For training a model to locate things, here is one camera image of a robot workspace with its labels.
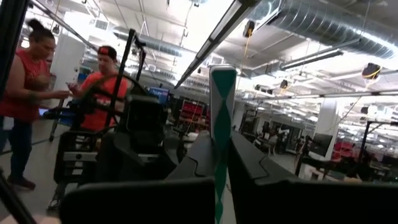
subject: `green and white pole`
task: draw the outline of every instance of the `green and white pole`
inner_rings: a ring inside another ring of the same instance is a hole
[[[236,75],[236,69],[232,66],[217,65],[210,68],[210,134],[219,158],[215,169],[216,224],[222,223],[223,217]]]

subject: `floor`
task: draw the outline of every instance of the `floor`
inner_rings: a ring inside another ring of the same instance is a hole
[[[33,146],[30,160],[25,170],[25,176],[31,181],[34,181],[37,184],[37,188],[34,192],[18,192],[26,207],[34,215],[45,215],[45,209],[55,189],[55,182],[52,176],[58,147],[58,138],[55,138],[53,142],[46,141],[49,138],[51,126],[52,121],[38,121],[34,124],[33,142],[39,143]],[[67,129],[68,128],[65,126],[58,126],[55,136],[59,136]],[[0,166],[3,167],[6,175],[9,173],[10,156],[11,154],[6,154],[0,157]],[[175,152],[171,151],[170,156],[172,160],[177,160]],[[272,159],[285,169],[293,172],[293,156],[278,155]],[[0,203],[0,221],[5,219],[8,215],[8,211],[4,208],[4,205]],[[223,223],[236,223],[234,220],[232,195],[228,190],[228,184],[224,191]]]

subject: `red tank top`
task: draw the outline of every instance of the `red tank top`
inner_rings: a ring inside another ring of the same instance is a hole
[[[40,91],[35,89],[35,79],[39,75],[50,76],[49,69],[45,60],[35,62],[24,49],[16,51],[25,69],[25,89]],[[0,101],[0,116],[7,116],[23,122],[31,123],[39,118],[39,105],[32,104],[26,100],[11,97],[5,91],[3,99]]]

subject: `red shirt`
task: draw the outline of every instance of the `red shirt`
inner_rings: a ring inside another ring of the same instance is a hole
[[[32,91],[42,91],[35,89],[35,79],[40,75],[50,76],[46,60],[33,61],[25,49],[16,51],[25,69],[25,89]],[[29,103],[27,100],[14,98],[8,94],[7,90],[0,101],[0,116],[7,116],[18,119],[26,123],[32,123],[39,118],[39,104]]]
[[[101,72],[95,72],[89,75],[87,79],[83,82],[83,84],[81,84],[81,89],[82,90],[87,89],[92,83],[103,77],[104,75]],[[116,83],[116,77],[110,78],[102,84],[101,88],[107,91],[108,93],[112,94],[115,83]],[[118,97],[124,97],[126,95],[126,92],[127,92],[127,80],[123,78],[122,82],[120,83]],[[110,98],[103,95],[98,94],[96,95],[96,97],[98,100],[110,101]],[[101,131],[105,126],[106,116],[107,112],[100,109],[95,109],[95,112],[93,114],[88,114],[85,116],[85,120],[81,124],[81,127],[93,131]]]

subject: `backwards cap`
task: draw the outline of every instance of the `backwards cap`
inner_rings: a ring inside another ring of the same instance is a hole
[[[118,53],[116,50],[111,47],[111,46],[102,46],[98,49],[97,54],[99,55],[107,55],[109,56],[112,60],[116,60],[116,57],[118,56]]]

